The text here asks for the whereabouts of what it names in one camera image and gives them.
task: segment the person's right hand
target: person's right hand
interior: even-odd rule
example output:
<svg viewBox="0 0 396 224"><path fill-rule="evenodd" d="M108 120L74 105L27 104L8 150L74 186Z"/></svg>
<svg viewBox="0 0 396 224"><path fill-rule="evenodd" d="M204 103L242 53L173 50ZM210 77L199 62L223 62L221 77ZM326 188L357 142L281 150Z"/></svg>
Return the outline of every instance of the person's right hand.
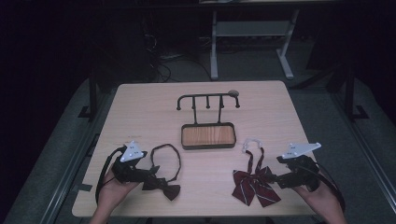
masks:
<svg viewBox="0 0 396 224"><path fill-rule="evenodd" d="M319 187L313 192L309 192L301 186L292 189L304 199L314 212L323 217L326 223L347 223L340 203L330 188L323 182L320 181Z"/></svg>

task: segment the wooden tabletop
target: wooden tabletop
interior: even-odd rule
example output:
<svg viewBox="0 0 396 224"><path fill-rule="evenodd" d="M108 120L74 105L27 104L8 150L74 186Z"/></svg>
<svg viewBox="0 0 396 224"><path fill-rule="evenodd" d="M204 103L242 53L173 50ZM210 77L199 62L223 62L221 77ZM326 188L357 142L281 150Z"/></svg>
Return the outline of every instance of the wooden tabletop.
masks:
<svg viewBox="0 0 396 224"><path fill-rule="evenodd" d="M181 145L181 126L192 124L191 99L177 99L184 94L224 93L239 91L240 108L235 108L232 97L224 97L221 121L235 127L234 148L184 150ZM205 108L205 97L197 98L198 123L218 120L219 98L210 98L210 109ZM290 170L277 162L276 157L287 151L289 143L307 143L307 139L283 82L195 82L166 84L121 85L108 113L83 184L92 185L91 191L80 190L73 207L77 217L90 217L96 203L94 193L106 157L116 148L135 140L141 150L150 151L162 144L172 144L180 152L181 170L177 181L181 191L171 202L160 190L142 191L143 184L134 189L112 216L127 217L233 217L233 216L292 216L311 215L313 211L291 189L271 185L281 198L279 203L262 208L257 198L250 206L232 196L235 184L233 170L248 170L248 154L242 152L247 138L263 142L263 166L274 174ZM249 144L254 154L253 170L260 157L254 143ZM176 153L163 148L155 153L154 161L161 168L158 177L172 178L178 167ZM149 156L138 164L149 169Z"/></svg>

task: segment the hand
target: hand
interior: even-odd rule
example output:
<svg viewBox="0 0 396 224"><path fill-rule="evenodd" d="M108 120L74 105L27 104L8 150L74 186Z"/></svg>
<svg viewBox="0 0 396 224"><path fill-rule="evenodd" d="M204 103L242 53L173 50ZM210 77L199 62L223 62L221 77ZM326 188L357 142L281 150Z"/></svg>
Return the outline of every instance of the hand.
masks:
<svg viewBox="0 0 396 224"><path fill-rule="evenodd" d="M332 194L330 188L323 182L320 181L319 187L313 192L309 192L301 186L292 189L304 199L315 213L323 217L326 223L347 223L340 203L334 194Z"/></svg>
<svg viewBox="0 0 396 224"><path fill-rule="evenodd" d="M114 178L111 167L105 175L104 183L106 184L103 185L99 193L98 206L90 221L91 224L107 223L113 210L125 199L126 195L132 189L139 185L136 182L121 184L120 181Z"/></svg>

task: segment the bow tie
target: bow tie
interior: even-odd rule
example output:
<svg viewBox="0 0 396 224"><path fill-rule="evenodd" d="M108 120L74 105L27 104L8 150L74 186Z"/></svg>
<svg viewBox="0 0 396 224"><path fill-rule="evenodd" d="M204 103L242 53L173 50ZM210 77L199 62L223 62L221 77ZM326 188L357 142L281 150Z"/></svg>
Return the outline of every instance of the bow tie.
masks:
<svg viewBox="0 0 396 224"><path fill-rule="evenodd" d="M173 201L176 196L180 193L180 185L168 185L165 178L156 178L150 175L145 181L142 190L154 190L161 189L163 194L170 200Z"/></svg>
<svg viewBox="0 0 396 224"><path fill-rule="evenodd" d="M235 189L233 190L233 196L240 200L246 205L250 205L255 195L259 199L262 207L268 206L273 203L280 201L279 196L275 191L267 184L272 181L265 178L271 175L272 172L268 166L262 168L262 160L264 159L264 149L261 147L262 156L257 163L255 174L251 173L253 154L246 150L246 153L250 155L250 159L247 165L247 172L233 171L233 181L235 182Z"/></svg>

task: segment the floor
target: floor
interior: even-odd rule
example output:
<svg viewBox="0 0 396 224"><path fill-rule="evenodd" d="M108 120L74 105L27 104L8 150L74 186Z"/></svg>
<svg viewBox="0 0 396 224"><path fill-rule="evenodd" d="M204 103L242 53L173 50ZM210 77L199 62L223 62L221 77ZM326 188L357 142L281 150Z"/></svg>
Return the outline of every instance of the floor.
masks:
<svg viewBox="0 0 396 224"><path fill-rule="evenodd" d="M313 42L294 40L287 57L295 78L283 76L276 57L278 42L264 41L233 53L219 55L219 81L281 80L291 87L318 71L305 69ZM209 53L198 59L180 57L164 62L154 82L211 81ZM369 119L351 122L343 111L345 92L328 93L328 77L290 97L310 142L320 142L315 156L339 185L346 199L349 223L396 223L394 198L396 128L376 104L369 88L355 81L354 104ZM91 122L78 117L89 104L88 81L81 83L46 144L6 223L88 223L71 209L87 169L94 142L100 135L116 92L98 92L98 113ZM312 217L272 217L276 224L315 223ZM109 223L146 223L146 218L112 217ZM205 223L203 217L159 217L153 223ZM211 223L265 223L265 217L214 217Z"/></svg>

